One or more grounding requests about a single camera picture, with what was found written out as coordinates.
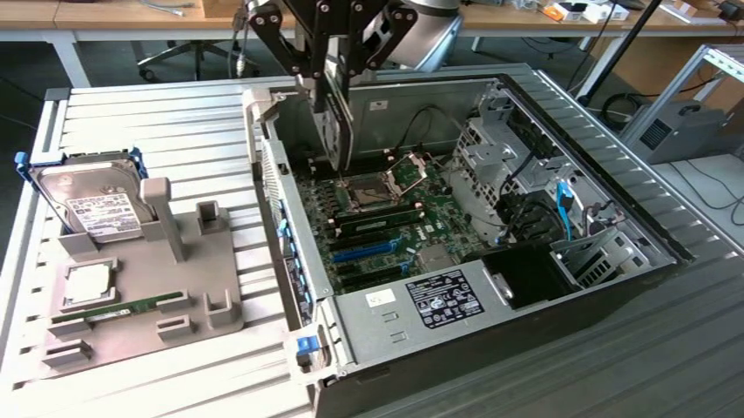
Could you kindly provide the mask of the black graphics card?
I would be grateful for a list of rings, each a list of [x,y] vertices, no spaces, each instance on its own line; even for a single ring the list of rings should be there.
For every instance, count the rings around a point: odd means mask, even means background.
[[[348,167],[354,142],[354,118],[348,104],[351,76],[344,67],[343,41],[324,34],[306,41],[310,73],[295,77],[307,98],[312,121],[328,162],[338,172]]]

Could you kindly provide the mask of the brown cardboard box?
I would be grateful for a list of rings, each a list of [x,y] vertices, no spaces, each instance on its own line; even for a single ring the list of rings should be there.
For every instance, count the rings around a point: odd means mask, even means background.
[[[232,17],[239,8],[246,4],[246,0],[200,0],[204,18]]]

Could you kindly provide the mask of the office chair base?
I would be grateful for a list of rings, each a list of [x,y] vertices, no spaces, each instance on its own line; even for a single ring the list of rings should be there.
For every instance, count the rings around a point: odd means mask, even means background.
[[[140,78],[148,83],[160,82],[160,78],[152,71],[155,64],[161,64],[167,59],[191,54],[192,55],[192,78],[201,80],[201,62],[206,54],[210,53],[226,59],[228,65],[228,78],[258,77],[260,75],[259,64],[251,60],[246,53],[246,48],[238,40],[228,42],[228,49],[219,47],[219,40],[188,40],[179,44],[175,40],[167,40],[167,48],[157,54],[147,56],[141,41],[131,41],[136,66]]]

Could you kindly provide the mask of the wooden top desk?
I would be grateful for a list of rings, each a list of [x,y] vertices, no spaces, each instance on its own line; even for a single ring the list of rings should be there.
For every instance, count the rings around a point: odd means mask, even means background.
[[[151,0],[175,6],[192,3],[181,16],[139,0],[0,0],[0,42],[44,42],[53,46],[75,87],[91,85],[77,53],[81,42],[216,40],[230,37],[228,18],[204,18],[200,0]]]
[[[582,20],[557,22],[539,11],[471,4],[462,7],[463,30],[447,63],[494,64],[526,62],[584,95],[628,37],[641,13],[606,26]],[[686,24],[657,10],[596,91],[593,103],[620,91],[653,94],[666,87],[686,59],[704,43],[744,42],[744,22]]]

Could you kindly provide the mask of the orange and white box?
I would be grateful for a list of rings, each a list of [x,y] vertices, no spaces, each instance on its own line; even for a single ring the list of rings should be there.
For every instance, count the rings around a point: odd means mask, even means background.
[[[553,2],[542,7],[542,14],[555,22],[575,22],[581,20],[586,7],[586,3]]]

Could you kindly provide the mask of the perforated metal disk bay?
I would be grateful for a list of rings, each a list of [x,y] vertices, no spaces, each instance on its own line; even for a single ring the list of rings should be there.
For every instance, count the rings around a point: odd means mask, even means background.
[[[515,139],[515,135],[503,124],[485,124],[481,117],[470,118],[453,151],[453,197],[473,223],[483,227],[506,225],[497,215],[497,203],[507,190],[506,178],[525,156],[506,139]]]

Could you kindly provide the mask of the metal socket cover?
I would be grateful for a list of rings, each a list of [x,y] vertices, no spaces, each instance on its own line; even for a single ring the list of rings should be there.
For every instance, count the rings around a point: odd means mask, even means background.
[[[429,178],[425,160],[410,152],[382,173],[380,178],[391,194],[402,197]]]

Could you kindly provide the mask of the small white box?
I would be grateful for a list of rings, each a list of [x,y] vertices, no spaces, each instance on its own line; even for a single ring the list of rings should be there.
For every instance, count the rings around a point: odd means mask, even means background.
[[[582,12],[582,18],[592,24],[605,21],[625,21],[628,16],[629,11],[620,4],[613,3],[589,3]]]

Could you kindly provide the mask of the CPU socket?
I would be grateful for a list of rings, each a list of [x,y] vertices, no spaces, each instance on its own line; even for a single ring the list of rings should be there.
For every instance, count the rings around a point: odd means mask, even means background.
[[[348,196],[350,212],[367,212],[398,204],[398,199],[378,173],[354,176],[347,179],[344,190]]]

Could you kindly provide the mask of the black stand pole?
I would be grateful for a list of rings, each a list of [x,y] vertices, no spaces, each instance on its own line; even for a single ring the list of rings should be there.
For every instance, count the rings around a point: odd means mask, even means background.
[[[650,0],[629,32],[618,37],[608,46],[605,53],[597,62],[596,69],[590,71],[588,81],[578,91],[577,101],[581,105],[588,105],[590,103],[601,84],[612,74],[616,65],[622,59],[624,53],[629,49],[634,38],[641,33],[641,30],[644,29],[646,22],[650,20],[650,17],[662,1],[664,0]]]

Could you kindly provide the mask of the green motherboard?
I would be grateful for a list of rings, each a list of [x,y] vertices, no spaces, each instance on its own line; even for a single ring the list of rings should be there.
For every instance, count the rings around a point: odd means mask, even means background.
[[[382,173],[393,166],[397,160],[387,159],[382,162],[363,160],[358,169],[347,174],[334,172],[328,165],[311,160],[306,167],[295,173],[295,181],[300,193],[310,230],[318,245],[319,258],[327,272],[330,284],[336,293],[343,294],[342,276],[352,273],[366,273],[374,269],[401,264],[406,272],[403,278],[417,276],[423,271],[418,265],[417,253],[422,248],[442,244],[458,264],[471,252],[486,248],[486,234],[477,231],[471,224],[471,216],[461,209],[453,197],[453,189],[447,184],[449,170],[439,162],[425,154],[415,153],[426,162],[429,178],[398,199],[395,206],[415,206],[425,211],[425,217],[406,226],[384,229],[390,238],[355,246],[334,246],[336,236],[334,218],[362,212],[348,211],[348,196],[344,190],[344,181],[354,176]],[[374,246],[391,239],[399,240],[394,253],[380,254],[359,260],[334,263],[332,256],[347,250]]]

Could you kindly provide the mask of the green RAM stick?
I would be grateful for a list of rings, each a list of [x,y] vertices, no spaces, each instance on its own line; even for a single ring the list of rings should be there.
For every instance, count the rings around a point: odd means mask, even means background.
[[[378,232],[417,223],[425,211],[415,206],[394,206],[334,218],[338,237]]]
[[[95,323],[103,320],[120,318],[121,316],[143,314],[156,309],[157,302],[175,300],[183,296],[185,296],[184,291],[163,293],[140,300],[120,302],[104,307],[83,310],[80,312],[57,315],[49,319],[49,322],[52,325],[59,325],[73,320],[83,320],[85,322]]]

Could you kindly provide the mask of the long black expansion slot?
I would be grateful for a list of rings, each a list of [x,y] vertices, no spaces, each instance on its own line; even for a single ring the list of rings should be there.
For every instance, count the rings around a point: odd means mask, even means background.
[[[397,280],[403,279],[403,276],[395,275],[388,277],[379,277],[374,280],[356,280],[354,282],[347,282],[343,284],[343,293],[352,293],[380,285],[386,285]]]
[[[366,273],[352,273],[350,275],[342,276],[339,281],[342,283],[363,283],[375,280],[382,280],[388,277],[398,277],[406,272],[406,268],[401,264],[393,266],[386,266],[379,269],[374,269]]]
[[[386,231],[366,231],[360,233],[342,233],[332,240],[334,246],[355,246],[372,242],[379,242],[390,238],[390,233]]]

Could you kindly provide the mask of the blue expansion slot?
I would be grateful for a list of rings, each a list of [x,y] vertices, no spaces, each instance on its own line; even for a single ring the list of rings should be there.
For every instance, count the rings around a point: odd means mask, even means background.
[[[383,243],[379,243],[374,246],[367,246],[363,248],[358,248],[354,250],[347,250],[340,253],[336,253],[332,256],[334,263],[343,263],[352,260],[359,260],[362,258],[367,258],[371,256],[376,256],[380,254],[394,253],[399,246],[399,240],[391,239]]]

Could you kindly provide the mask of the flat white box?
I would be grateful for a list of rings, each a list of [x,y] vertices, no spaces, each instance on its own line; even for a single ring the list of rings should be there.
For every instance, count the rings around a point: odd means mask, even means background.
[[[718,19],[717,5],[708,0],[668,0],[660,8],[688,24],[705,24]]]

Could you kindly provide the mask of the silver chipset heatsink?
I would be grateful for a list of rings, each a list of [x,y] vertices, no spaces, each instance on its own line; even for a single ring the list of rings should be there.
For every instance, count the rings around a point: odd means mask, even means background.
[[[422,248],[417,253],[417,260],[425,272],[433,272],[455,265],[454,258],[442,244]]]

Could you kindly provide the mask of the grey equipment box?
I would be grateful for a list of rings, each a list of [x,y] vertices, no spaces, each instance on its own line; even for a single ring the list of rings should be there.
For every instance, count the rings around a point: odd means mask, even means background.
[[[672,102],[632,144],[632,150],[650,165],[733,151],[737,139],[722,132],[726,124],[722,110],[696,100]]]

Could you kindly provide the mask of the grey parts rack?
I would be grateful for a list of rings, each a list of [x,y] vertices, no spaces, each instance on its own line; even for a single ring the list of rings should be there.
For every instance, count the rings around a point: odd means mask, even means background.
[[[143,236],[104,244],[84,233],[59,237],[64,255],[56,265],[40,376],[59,378],[171,347],[238,331],[243,326],[238,269],[228,213],[216,201],[196,203],[191,212],[169,209],[165,178],[144,179],[140,194],[156,219],[141,225]],[[69,270],[105,264],[112,269],[107,297],[64,306]],[[156,309],[100,322],[49,319],[163,293],[185,296],[157,302]]]

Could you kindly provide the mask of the silver CPU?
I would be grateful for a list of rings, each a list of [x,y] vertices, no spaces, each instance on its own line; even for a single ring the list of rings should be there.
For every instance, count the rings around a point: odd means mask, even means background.
[[[69,270],[63,305],[69,306],[108,296],[112,269],[105,264],[79,266]]]

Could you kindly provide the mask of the grey power supply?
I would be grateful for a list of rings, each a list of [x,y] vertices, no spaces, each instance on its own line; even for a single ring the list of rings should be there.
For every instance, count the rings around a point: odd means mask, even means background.
[[[334,308],[359,369],[515,318],[479,260],[336,296]]]

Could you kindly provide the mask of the open PC case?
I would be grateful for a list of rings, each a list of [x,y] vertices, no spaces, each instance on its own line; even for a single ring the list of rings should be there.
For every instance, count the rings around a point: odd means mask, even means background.
[[[319,141],[300,128],[300,100],[283,90],[247,92],[248,157],[290,334],[283,343],[291,377],[308,390],[315,418],[347,418],[418,394],[581,328],[681,271],[692,261],[629,189],[650,170],[618,149],[612,134],[538,71],[410,79],[355,87],[354,142],[338,172]],[[479,260],[515,318],[367,368],[351,366],[334,308],[335,292],[300,203],[295,173],[308,161],[347,174],[363,160],[407,153],[451,171],[453,151],[470,118],[503,124],[525,152],[507,176],[497,215],[503,227],[471,224],[487,246],[454,266]],[[656,268],[582,289],[551,257],[550,244],[616,227]],[[296,355],[296,339],[316,335],[320,349]]]

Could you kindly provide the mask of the hard disk with blue bracket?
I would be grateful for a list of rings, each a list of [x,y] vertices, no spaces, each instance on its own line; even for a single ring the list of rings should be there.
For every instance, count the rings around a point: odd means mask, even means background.
[[[47,201],[65,233],[84,233],[104,244],[143,236],[141,225],[156,219],[140,198],[148,177],[139,148],[107,152],[27,152],[13,157],[14,169]]]

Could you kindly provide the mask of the metal drive bracket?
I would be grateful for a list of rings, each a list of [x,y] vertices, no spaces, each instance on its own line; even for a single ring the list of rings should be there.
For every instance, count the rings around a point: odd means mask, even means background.
[[[656,268],[630,237],[616,227],[585,238],[557,241],[550,249],[569,283],[582,289],[629,279]]]

